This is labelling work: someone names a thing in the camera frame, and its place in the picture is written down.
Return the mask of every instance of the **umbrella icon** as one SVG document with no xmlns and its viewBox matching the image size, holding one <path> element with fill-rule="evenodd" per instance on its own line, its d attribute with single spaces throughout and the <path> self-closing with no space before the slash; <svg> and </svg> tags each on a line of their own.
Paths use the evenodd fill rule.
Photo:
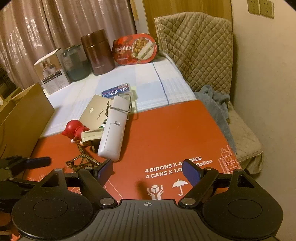
<svg viewBox="0 0 296 241">
<path fill-rule="evenodd" d="M 179 180 L 179 179 L 178 179 L 178 181 L 176 181 L 176 182 L 173 184 L 173 187 L 172 187 L 172 188 L 174 188 L 174 187 L 180 187 L 181 194 L 178 194 L 178 195 L 179 195 L 179 196 L 182 196 L 182 195 L 183 195 L 182 186 L 184 186 L 184 185 L 186 185 L 186 184 L 188 184 L 188 183 L 185 182 L 185 181 L 182 181 L 182 180 Z"/>
</svg>

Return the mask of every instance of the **beige curtain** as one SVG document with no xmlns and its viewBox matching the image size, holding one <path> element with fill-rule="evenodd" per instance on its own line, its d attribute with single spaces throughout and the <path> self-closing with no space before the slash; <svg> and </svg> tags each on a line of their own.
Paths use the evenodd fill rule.
<svg viewBox="0 0 296 241">
<path fill-rule="evenodd" d="M 34 63 L 56 48 L 105 29 L 109 44 L 136 33 L 129 0 L 12 0 L 0 11 L 0 61 L 27 88 L 39 79 Z"/>
</svg>

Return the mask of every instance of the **electrical outlet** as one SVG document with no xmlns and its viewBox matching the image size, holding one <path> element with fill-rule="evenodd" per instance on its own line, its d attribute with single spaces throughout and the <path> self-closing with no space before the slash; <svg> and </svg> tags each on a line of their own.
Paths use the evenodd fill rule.
<svg viewBox="0 0 296 241">
<path fill-rule="evenodd" d="M 267 0 L 259 0 L 260 2 L 260 15 L 274 18 L 274 3 Z"/>
<path fill-rule="evenodd" d="M 260 14 L 259 0 L 248 0 L 248 11 L 252 14 Z"/>
</svg>

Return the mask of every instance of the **quilted blanket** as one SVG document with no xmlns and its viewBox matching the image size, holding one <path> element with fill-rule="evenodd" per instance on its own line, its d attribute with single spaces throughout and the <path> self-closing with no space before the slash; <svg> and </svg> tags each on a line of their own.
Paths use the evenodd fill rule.
<svg viewBox="0 0 296 241">
<path fill-rule="evenodd" d="M 229 93 L 232 74 L 231 22 L 202 12 L 154 19 L 159 49 L 173 59 L 193 91 L 209 84 Z"/>
</svg>

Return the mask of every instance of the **white device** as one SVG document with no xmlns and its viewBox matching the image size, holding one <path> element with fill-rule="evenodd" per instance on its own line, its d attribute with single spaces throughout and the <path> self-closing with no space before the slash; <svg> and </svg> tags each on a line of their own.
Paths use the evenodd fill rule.
<svg viewBox="0 0 296 241">
<path fill-rule="evenodd" d="M 108 118 L 98 149 L 98 155 L 100 157 L 110 158 L 112 161 L 119 160 L 130 105 L 131 103 L 127 99 L 115 96 L 112 106 L 108 106 Z"/>
<path fill-rule="evenodd" d="M 80 144 L 83 146 L 95 145 L 102 138 L 103 131 L 104 129 L 98 128 L 82 132 Z"/>
</svg>

